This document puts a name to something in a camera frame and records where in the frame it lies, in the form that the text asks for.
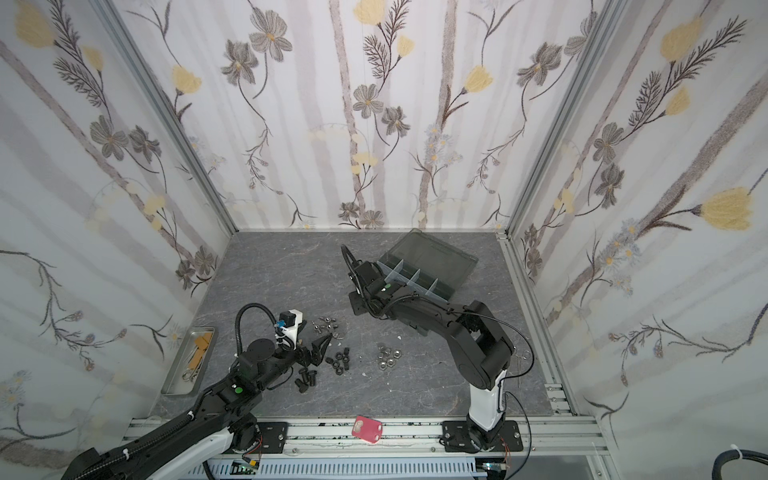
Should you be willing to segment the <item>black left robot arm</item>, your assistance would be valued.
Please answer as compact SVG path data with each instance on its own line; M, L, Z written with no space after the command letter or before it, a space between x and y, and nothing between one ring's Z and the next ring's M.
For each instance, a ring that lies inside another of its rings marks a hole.
M243 343L242 318L252 309L265 313L274 336ZM275 316L265 305L252 302L234 320L235 360L226 375L202 390L186 412L150 433L99 453L91 448L67 467L65 479L179 479L192 468L234 448L249 451L263 441L252 410L281 375L296 365L320 365L333 335L316 338L309 346L299 338L305 322L300 312Z

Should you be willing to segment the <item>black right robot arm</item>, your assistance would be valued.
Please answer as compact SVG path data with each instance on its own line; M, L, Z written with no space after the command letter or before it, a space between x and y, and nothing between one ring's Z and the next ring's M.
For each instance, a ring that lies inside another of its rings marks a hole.
M377 261L356 258L340 247L355 287L350 303L357 315L406 324L442 337L460 375L470 385L464 423L446 422L441 439L448 452L479 453L500 444L508 422L502 403L515 346L510 324L480 301L451 302L477 264L474 256L434 238L402 240Z

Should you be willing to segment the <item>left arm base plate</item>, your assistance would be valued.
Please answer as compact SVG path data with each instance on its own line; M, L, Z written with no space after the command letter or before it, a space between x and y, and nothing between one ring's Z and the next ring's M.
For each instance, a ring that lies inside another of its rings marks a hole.
M288 422L248 421L234 431L231 449L240 454L282 454L288 427Z

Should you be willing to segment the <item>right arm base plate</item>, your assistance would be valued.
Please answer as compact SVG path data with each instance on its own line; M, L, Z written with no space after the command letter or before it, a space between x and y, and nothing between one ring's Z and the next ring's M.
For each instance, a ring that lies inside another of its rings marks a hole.
M490 431L482 430L469 419L447 420L441 423L441 429L439 442L449 453L516 453L524 450L519 426L512 420L502 420Z

